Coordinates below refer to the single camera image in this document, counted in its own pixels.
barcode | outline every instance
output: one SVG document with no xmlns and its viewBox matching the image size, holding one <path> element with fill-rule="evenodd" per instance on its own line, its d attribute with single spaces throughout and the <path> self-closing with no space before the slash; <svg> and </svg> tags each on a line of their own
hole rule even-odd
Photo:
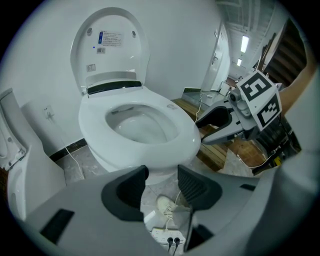
<svg viewBox="0 0 320 256">
<path fill-rule="evenodd" d="M 104 54 L 106 52 L 106 48 L 100 47 L 96 49 L 97 54 Z"/>
</svg>

ceiling light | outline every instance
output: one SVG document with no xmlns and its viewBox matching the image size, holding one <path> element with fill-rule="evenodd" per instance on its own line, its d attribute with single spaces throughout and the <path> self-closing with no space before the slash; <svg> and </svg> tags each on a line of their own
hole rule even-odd
<svg viewBox="0 0 320 256">
<path fill-rule="evenodd" d="M 244 35 L 244 36 L 242 37 L 241 52 L 243 52 L 243 53 L 246 52 L 248 43 L 249 43 L 249 37 L 247 37 L 247 36 Z"/>
</svg>

door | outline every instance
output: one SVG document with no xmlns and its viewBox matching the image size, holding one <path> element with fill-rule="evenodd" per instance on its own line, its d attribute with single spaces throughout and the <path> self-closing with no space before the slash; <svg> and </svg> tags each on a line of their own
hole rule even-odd
<svg viewBox="0 0 320 256">
<path fill-rule="evenodd" d="M 211 62 L 210 62 L 210 67 L 203 81 L 203 85 L 202 85 L 203 91 L 209 92 L 211 90 L 211 87 L 215 82 L 218 71 L 219 71 L 219 67 L 222 61 L 222 56 L 223 56 L 223 36 L 222 36 L 222 33 L 220 32 L 220 35 L 218 37 L 218 43 L 217 43 L 213 58 L 211 59 Z"/>
</svg>

white toilet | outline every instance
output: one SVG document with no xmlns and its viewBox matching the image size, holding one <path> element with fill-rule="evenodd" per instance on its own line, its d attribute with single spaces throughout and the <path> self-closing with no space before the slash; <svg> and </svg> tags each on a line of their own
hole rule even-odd
<svg viewBox="0 0 320 256">
<path fill-rule="evenodd" d="M 109 172 L 146 165 L 147 185 L 188 164 L 201 143 L 185 111 L 145 86 L 149 58 L 137 19 L 115 7 L 84 21 L 70 54 L 83 94 L 79 125 L 92 154 Z"/>
<path fill-rule="evenodd" d="M 66 186 L 64 170 L 45 154 L 12 89 L 0 94 L 0 168 L 8 171 L 9 208 L 21 220 Z"/>
</svg>

ceiling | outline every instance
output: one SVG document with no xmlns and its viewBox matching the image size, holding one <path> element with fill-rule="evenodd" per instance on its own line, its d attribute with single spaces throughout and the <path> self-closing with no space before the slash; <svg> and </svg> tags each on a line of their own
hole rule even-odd
<svg viewBox="0 0 320 256">
<path fill-rule="evenodd" d="M 261 44 L 269 30 L 276 1 L 216 0 L 216 3 L 224 18 L 230 41 L 230 76 L 237 79 L 249 73 L 258 61 Z M 245 53 L 241 52 L 243 35 L 249 37 Z M 241 66 L 237 66 L 238 59 L 242 59 Z"/>
</svg>

